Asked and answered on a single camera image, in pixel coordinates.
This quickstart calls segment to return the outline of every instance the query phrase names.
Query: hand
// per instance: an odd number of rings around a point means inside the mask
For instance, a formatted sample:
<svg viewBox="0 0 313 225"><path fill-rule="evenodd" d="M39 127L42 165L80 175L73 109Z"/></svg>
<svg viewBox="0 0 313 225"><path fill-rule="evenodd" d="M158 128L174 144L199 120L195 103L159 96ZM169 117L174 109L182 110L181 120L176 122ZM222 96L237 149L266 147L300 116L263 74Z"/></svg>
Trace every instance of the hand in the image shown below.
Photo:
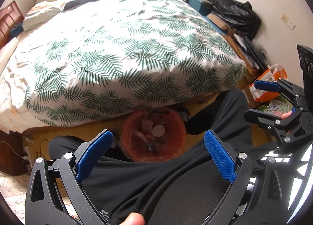
<svg viewBox="0 0 313 225"><path fill-rule="evenodd" d="M281 119L286 119L288 116L290 116L291 115L291 111L289 111L288 113L285 113L285 114L282 114L281 115Z"/></svg>
<svg viewBox="0 0 313 225"><path fill-rule="evenodd" d="M120 225L145 225L145 219L138 213L130 213Z"/></svg>

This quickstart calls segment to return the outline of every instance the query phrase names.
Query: wooden floor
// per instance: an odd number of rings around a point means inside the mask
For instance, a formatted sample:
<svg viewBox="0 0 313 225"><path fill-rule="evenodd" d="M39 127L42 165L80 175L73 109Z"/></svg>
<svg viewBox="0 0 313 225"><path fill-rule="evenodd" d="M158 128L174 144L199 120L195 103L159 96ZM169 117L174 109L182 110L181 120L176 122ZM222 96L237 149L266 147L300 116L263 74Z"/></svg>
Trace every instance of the wooden floor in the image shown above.
<svg viewBox="0 0 313 225"><path fill-rule="evenodd" d="M188 110L190 111L190 116L193 116L202 108L206 107L208 104L213 102L213 100L214 99L204 104L198 104L196 102L189 102L185 104L185 107L187 107ZM44 155L44 157L47 160L49 160L50 157L48 154L48 142L44 139L47 139L48 141L50 141L52 138L59 136L59 135L72 135L72 136L79 137L85 141L90 141L97 134L99 134L99 132L101 132L103 129L108 129L119 136L122 131L124 121L125 119L117 119L117 120L112 120L110 122L102 122L99 124L79 126L79 127L74 127L71 129L60 129L60 130L58 129L58 130L48 131L45 133L34 134L31 136L28 136L30 139L33 140L33 144L28 144L25 142L25 145L29 145L30 147L32 160L41 156L39 153L36 153L36 152L41 152ZM195 143L197 143L203 137L203 135L204 133L200 135L195 135L195 136L187 135L182 154L185 153ZM270 135L266 131L259 129L256 125L252 126L252 135L253 135L254 146L258 146L263 143L271 141Z"/></svg>

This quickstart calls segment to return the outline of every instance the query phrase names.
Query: metal screw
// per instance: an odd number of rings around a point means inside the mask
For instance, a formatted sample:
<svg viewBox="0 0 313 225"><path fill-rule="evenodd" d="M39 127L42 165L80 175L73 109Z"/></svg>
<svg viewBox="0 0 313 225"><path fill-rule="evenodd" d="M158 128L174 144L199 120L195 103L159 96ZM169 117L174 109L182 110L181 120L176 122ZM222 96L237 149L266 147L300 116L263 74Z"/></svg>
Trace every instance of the metal screw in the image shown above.
<svg viewBox="0 0 313 225"><path fill-rule="evenodd" d="M269 162L274 163L275 161L276 161L275 158L273 158L273 157L269 158Z"/></svg>
<svg viewBox="0 0 313 225"><path fill-rule="evenodd" d="M247 155L245 153L239 153L239 157L241 159L246 159L247 158Z"/></svg>
<svg viewBox="0 0 313 225"><path fill-rule="evenodd" d="M64 154L64 158L65 159L70 159L70 158L72 158L73 157L73 154L72 153L66 153L66 154Z"/></svg>
<svg viewBox="0 0 313 225"><path fill-rule="evenodd" d="M41 163L43 161L43 158L42 157L39 157L36 159L36 163Z"/></svg>

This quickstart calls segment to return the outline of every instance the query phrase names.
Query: bedspread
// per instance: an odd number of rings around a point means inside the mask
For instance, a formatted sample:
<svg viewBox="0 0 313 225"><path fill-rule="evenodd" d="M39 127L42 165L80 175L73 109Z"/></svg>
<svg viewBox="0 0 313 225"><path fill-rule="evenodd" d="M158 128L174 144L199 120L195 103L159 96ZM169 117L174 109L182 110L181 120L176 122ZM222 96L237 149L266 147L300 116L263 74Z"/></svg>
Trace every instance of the bedspread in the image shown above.
<svg viewBox="0 0 313 225"><path fill-rule="evenodd" d="M222 92L245 74L225 39L181 0L89 2L32 31L28 43L20 103L52 126Z"/></svg>

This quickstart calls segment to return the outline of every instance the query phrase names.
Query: person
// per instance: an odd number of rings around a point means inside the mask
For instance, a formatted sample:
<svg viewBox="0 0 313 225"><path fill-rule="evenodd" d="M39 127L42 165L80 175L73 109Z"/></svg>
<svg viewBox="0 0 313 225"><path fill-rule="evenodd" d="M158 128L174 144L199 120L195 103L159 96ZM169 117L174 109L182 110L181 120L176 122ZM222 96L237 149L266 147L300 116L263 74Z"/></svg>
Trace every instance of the person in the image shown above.
<svg viewBox="0 0 313 225"><path fill-rule="evenodd" d="M244 93L231 89L185 122L187 134L213 129L237 152L260 159L277 143L252 147L250 123L244 119ZM83 140L58 136L49 143L51 159L74 152ZM82 185L110 225L202 224L226 192L229 181L220 175L203 138L182 156L158 163L128 162L108 150Z"/></svg>

